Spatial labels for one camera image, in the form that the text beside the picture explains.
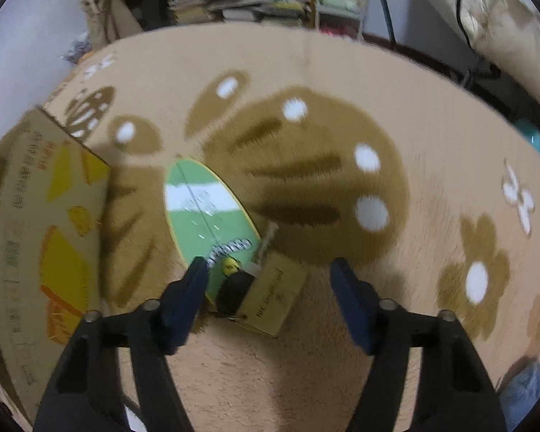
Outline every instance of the shelf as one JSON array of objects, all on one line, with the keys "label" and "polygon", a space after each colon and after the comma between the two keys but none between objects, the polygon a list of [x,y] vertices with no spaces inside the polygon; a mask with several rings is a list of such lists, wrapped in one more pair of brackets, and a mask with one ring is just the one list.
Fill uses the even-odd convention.
[{"label": "shelf", "polygon": [[344,8],[335,8],[334,6],[325,6],[323,4],[317,4],[316,11],[321,14],[338,16],[339,18],[355,19],[356,21],[360,21],[362,19],[361,12],[350,11],[349,9]]}]

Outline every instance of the cardboard piece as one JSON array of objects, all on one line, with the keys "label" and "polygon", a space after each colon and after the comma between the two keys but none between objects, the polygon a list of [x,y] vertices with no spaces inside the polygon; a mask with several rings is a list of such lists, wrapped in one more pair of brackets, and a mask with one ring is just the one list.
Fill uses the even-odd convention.
[{"label": "cardboard piece", "polygon": [[69,337],[99,308],[110,167],[39,108],[21,125],[0,190],[0,349],[33,421]]},{"label": "cardboard piece", "polygon": [[270,252],[236,313],[237,323],[278,336],[300,295],[306,271],[299,263]]}]

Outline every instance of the wall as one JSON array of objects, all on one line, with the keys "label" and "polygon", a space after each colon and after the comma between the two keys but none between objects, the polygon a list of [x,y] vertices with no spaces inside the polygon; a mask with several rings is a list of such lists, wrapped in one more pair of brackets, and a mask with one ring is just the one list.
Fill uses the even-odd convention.
[{"label": "wall", "polygon": [[[464,71],[476,56],[445,23],[428,0],[387,0],[396,41]],[[380,0],[368,0],[364,32],[387,39]]]},{"label": "wall", "polygon": [[59,54],[84,30],[78,0],[6,0],[0,9],[0,138],[70,72]]}]

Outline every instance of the rug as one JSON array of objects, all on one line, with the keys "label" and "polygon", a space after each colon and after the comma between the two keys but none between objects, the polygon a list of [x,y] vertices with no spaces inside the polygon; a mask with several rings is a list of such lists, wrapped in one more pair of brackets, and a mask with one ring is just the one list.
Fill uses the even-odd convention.
[{"label": "rug", "polygon": [[[410,311],[455,311],[493,384],[540,359],[540,156],[450,80],[304,30],[207,24],[106,47],[44,106],[113,167],[101,277],[115,313],[185,270],[163,198],[180,156],[218,175],[259,230],[277,222],[275,248],[309,272],[276,339],[209,320],[167,359],[196,430],[346,428],[372,360],[330,289],[337,256]],[[127,352],[121,366],[135,400]]]}]

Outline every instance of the black object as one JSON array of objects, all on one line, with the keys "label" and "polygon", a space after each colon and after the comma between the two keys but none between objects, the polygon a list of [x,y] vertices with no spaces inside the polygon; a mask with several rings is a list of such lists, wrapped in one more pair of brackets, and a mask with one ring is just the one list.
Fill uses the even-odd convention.
[{"label": "black object", "polygon": [[167,0],[142,0],[140,5],[144,30],[152,31],[170,25]]},{"label": "black object", "polygon": [[197,257],[160,300],[112,317],[88,312],[48,382],[34,431],[130,431],[121,401],[117,347],[130,348],[147,431],[192,431],[164,355],[186,342],[207,284],[208,265]]},{"label": "black object", "polygon": [[388,8],[388,0],[380,0],[382,4],[382,12],[384,13],[384,21],[386,22],[386,30],[388,31],[388,40],[390,41],[390,48],[394,50],[396,46],[396,36],[394,35],[394,26],[392,25],[392,17],[390,16],[390,9]]},{"label": "black object", "polygon": [[224,317],[236,315],[254,279],[254,276],[242,270],[228,276],[216,296],[216,311]]},{"label": "black object", "polygon": [[392,432],[411,347],[423,354],[410,431],[506,431],[488,373],[453,312],[430,317],[380,300],[343,258],[332,263],[330,282],[352,339],[375,356],[348,432]]}]

